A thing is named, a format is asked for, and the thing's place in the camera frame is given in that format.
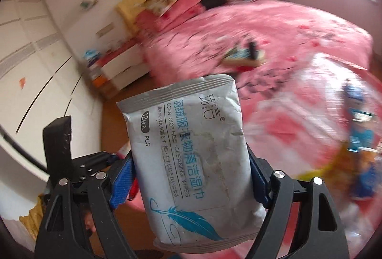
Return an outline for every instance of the silver screw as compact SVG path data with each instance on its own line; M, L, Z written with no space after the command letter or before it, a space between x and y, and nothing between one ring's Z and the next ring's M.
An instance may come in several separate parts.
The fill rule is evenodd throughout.
M106 178L106 173L105 173L105 172L98 172L98 173L95 175L95 178L97 178L98 180L105 179L105 178Z
M66 184L68 184L68 180L66 178L63 178L63 179L60 179L60 181L58 182L58 184L60 186L65 186Z
M321 178L319 177L315 177L313 178L313 182L316 184L316 185L322 185L323 181Z
M273 173L277 178L284 178L285 177L285 173L283 171L275 171Z

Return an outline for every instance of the wet wipes package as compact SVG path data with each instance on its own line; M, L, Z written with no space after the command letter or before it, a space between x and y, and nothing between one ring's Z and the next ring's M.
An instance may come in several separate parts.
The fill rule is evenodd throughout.
M118 103L155 246L210 253L254 239L255 201L235 83L213 75Z

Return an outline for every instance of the wooden floor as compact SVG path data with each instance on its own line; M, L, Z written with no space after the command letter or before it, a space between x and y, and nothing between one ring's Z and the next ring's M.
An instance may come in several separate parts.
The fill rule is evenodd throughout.
M379 80L382 80L382 63L379 60L373 58L370 71ZM127 86L117 96L104 103L101 139L103 150L116 152L128 142L129 139L125 120L116 103L154 88L156 88L154 80L149 75L145 75ZM127 240L134 250L155 249L152 246L154 234L150 230L145 213L135 211L128 206L120 206L116 211L116 216ZM102 248L97 237L92 237L92 245L97 254L102 254ZM155 252L152 252L151 255L146 253L142 257L145 259L159 259L167 258L171 255L171 253L163 253L163 257L160 257L161 254Z

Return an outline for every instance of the pink bedspread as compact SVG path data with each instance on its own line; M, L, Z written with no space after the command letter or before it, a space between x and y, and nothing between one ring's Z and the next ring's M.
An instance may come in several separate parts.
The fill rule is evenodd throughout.
M219 65L235 43L255 40L267 63L237 74ZM369 67L372 38L363 29L328 12L275 0L241 2L208 10L143 44L152 75L162 85L213 73L232 73L243 119L260 100L272 97L293 72L295 61L325 52Z

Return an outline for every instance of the blue feather graphic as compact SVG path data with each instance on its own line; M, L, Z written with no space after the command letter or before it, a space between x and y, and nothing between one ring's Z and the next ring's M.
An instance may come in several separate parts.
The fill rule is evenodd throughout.
M151 210L159 214L167 215L169 219L172 219L187 231L198 233L213 241L220 241L223 239L216 233L213 226L211 226L207 220L193 211L177 211L176 207L170 207L168 211L152 208Z

